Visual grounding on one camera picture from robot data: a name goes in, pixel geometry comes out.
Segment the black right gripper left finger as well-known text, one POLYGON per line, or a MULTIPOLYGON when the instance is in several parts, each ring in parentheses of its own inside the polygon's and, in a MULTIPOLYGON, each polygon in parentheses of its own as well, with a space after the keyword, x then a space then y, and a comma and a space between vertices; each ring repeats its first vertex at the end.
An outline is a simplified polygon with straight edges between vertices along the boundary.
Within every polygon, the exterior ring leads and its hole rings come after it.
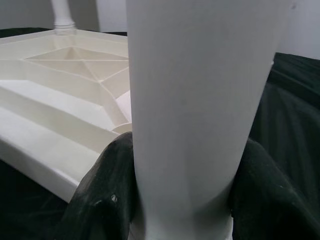
POLYGON ((82 178, 52 240, 127 240, 136 200, 133 134, 128 131, 82 178))

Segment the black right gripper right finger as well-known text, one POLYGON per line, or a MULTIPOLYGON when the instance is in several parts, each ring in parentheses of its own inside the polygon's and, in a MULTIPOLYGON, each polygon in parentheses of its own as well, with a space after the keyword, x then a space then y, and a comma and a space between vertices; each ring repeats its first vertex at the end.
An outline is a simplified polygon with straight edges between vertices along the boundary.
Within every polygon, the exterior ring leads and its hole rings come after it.
POLYGON ((252 139, 246 142, 228 205, 233 240, 320 240, 320 218, 252 139))

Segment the white plastic table top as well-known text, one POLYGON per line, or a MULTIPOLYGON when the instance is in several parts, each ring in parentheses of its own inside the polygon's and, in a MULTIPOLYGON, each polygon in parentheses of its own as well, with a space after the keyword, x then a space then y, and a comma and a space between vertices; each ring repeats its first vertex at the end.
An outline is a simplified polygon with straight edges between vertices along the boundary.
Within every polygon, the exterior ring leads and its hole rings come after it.
POLYGON ((128 39, 78 30, 0 38, 0 159, 69 202, 132 130, 128 39))

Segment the white plastic table leg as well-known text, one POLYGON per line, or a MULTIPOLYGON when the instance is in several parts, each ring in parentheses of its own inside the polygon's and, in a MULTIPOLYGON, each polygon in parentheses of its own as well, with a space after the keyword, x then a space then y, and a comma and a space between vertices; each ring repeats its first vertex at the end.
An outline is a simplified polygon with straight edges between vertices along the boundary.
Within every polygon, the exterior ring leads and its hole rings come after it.
POLYGON ((228 195, 294 0, 126 0, 129 240, 229 240, 228 195))
POLYGON ((54 30, 57 35, 66 36, 76 33, 68 0, 50 0, 54 14, 54 30))

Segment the black cloth table cover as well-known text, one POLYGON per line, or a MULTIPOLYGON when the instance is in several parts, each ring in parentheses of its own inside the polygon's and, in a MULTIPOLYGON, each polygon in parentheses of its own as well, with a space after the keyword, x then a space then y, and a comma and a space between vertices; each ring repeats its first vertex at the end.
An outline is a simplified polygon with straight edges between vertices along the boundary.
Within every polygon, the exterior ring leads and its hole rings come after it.
MULTIPOLYGON (((320 218, 320 103, 284 88, 280 54, 267 76, 248 139, 259 143, 320 218)), ((133 219, 139 207, 138 186, 133 219)), ((229 240, 233 240, 234 220, 229 240)), ((0 240, 52 240, 70 201, 64 201, 0 159, 0 240)))

